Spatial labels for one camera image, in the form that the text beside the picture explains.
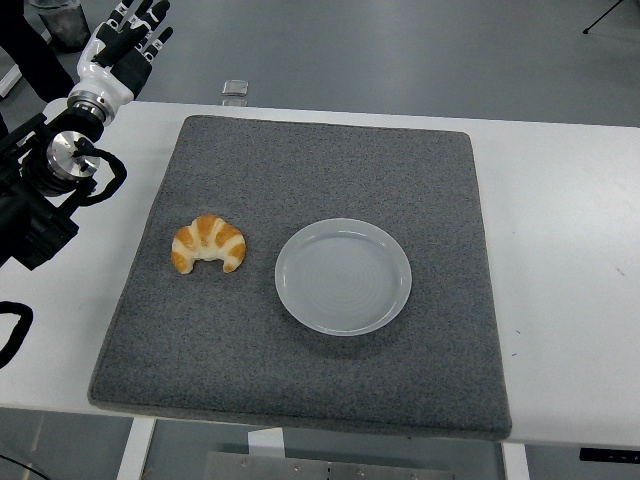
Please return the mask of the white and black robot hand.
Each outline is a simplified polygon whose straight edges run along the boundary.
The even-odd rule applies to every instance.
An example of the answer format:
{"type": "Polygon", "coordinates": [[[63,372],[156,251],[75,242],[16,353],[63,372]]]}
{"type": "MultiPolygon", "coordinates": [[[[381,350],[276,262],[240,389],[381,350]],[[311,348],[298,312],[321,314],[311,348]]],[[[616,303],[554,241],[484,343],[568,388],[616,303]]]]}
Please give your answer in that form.
{"type": "Polygon", "coordinates": [[[113,119],[138,97],[173,29],[168,1],[121,1],[91,35],[77,65],[79,82],[67,105],[88,105],[113,119]]]}

